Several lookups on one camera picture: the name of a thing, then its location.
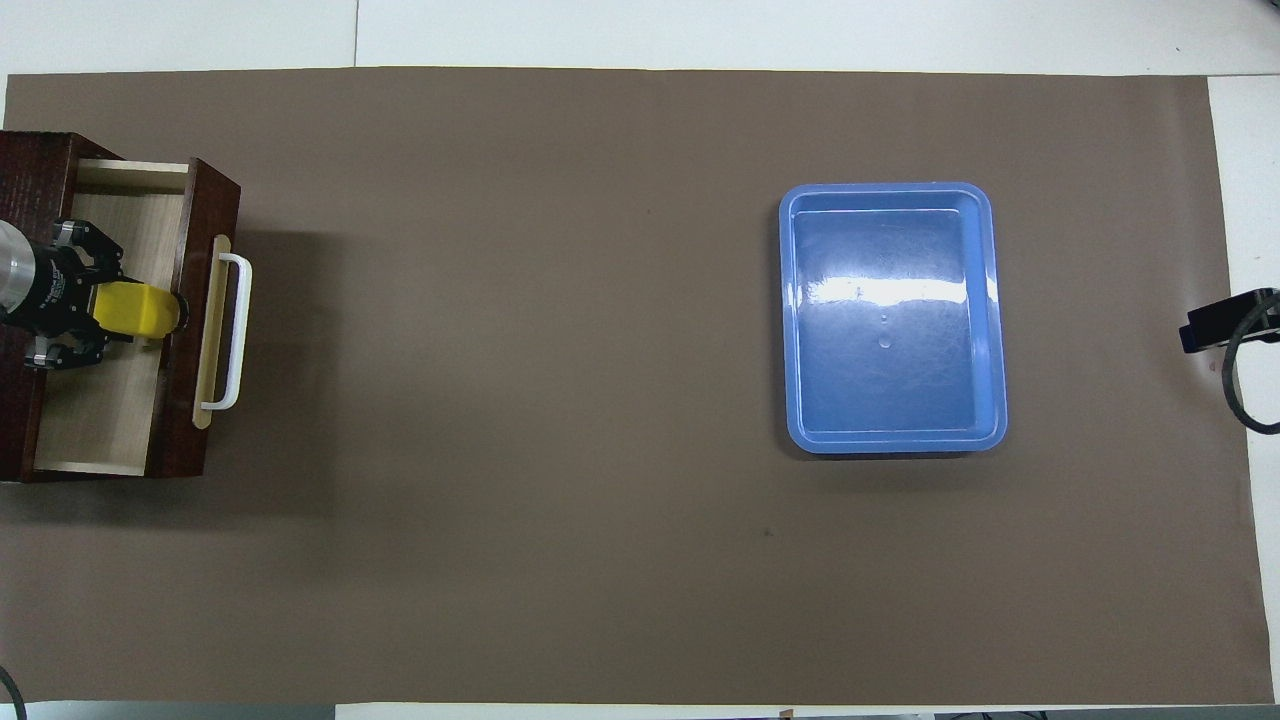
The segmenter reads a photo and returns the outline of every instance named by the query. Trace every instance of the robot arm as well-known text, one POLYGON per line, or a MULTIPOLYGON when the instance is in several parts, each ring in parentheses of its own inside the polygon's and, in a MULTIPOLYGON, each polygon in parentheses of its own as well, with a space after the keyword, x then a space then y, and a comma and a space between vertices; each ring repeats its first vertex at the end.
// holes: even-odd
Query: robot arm
POLYGON ((58 220, 52 242, 37 245, 0 220, 0 322, 35 336, 28 366, 95 365, 113 340, 161 338, 182 323, 180 299, 127 278, 123 256, 92 223, 58 220))

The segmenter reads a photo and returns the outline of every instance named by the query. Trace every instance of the black cable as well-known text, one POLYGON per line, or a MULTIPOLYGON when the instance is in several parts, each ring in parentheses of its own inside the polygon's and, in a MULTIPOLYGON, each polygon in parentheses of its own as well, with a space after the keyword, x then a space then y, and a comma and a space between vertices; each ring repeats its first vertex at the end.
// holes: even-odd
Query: black cable
POLYGON ((1238 420, 1244 423, 1245 428, 1256 433, 1262 433, 1265 436, 1280 434, 1280 421, 1260 423, 1252 415, 1244 411, 1244 405, 1240 404, 1240 396, 1235 392, 1235 354, 1240 350, 1240 343, 1244 342, 1244 336, 1249 333, 1253 325, 1262 319, 1268 310, 1272 307, 1280 307, 1280 293, 1267 297, 1262 302, 1253 306, 1252 310, 1240 320, 1240 324, 1235 325, 1231 332, 1231 338, 1226 341, 1226 357, 1222 357, 1222 395, 1226 396, 1226 406, 1231 409, 1231 413, 1238 420))
POLYGON ((27 720, 27 703, 22 701, 22 693, 18 692, 18 683, 13 682, 13 675, 0 665, 0 683, 4 684, 5 689, 9 691, 9 697, 13 698, 13 714, 18 720, 27 720))

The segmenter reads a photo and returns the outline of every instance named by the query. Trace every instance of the white table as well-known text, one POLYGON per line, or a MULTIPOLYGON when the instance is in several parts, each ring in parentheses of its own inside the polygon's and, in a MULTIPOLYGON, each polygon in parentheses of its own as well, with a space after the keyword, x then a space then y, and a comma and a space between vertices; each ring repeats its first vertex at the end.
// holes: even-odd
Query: white table
MULTIPOLYGON (((1203 74, 1211 76, 1231 288, 1280 286, 1280 242, 1272 240, 1280 229, 1275 197, 1280 133, 1272 129, 1280 122, 1280 10, 1265 0, 426 0, 410 5, 0 0, 0 79, 9 73, 351 65, 1203 74)), ((1268 350, 1249 347, 1240 356, 1247 405, 1265 421, 1280 418, 1280 378, 1263 372, 1265 360, 1275 361, 1268 350)), ((1280 437, 1251 434, 1249 469, 1276 682, 1280 437)), ((58 715, 55 706, 63 703, 42 705, 36 717, 84 716, 58 715)), ((339 716, 659 719, 778 710, 419 705, 340 707, 339 716)), ((850 715, 910 708, 797 710, 850 715)))

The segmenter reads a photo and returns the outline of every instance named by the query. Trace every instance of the brown paper mat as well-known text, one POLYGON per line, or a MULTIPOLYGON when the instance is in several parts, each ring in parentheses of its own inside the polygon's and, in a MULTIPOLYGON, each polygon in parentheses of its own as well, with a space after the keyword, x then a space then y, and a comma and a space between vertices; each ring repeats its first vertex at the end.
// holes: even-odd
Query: brown paper mat
POLYGON ((1271 700, 1202 78, 539 69, 14 77, 6 127, 244 186, 207 475, 0 487, 36 698, 1271 700), (991 196, 1009 436, 782 423, 777 202, 991 196))

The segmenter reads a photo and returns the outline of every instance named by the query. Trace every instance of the wooden drawer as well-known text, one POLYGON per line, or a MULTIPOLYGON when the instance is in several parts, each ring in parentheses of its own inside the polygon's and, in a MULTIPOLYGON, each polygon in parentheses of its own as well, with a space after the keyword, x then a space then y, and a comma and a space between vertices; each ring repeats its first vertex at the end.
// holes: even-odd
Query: wooden drawer
POLYGON ((3 327, 0 479, 204 471, 209 430, 193 418, 212 400, 201 348, 205 365, 216 365, 221 329, 225 247, 215 250, 215 238, 234 237, 238 208, 239 186, 198 159, 125 161, 73 133, 0 132, 0 219, 32 242, 49 242, 58 218, 90 220, 124 249, 125 274, 170 288, 189 307, 186 325, 163 341, 111 343, 100 365, 76 370, 26 368, 31 336, 3 327))

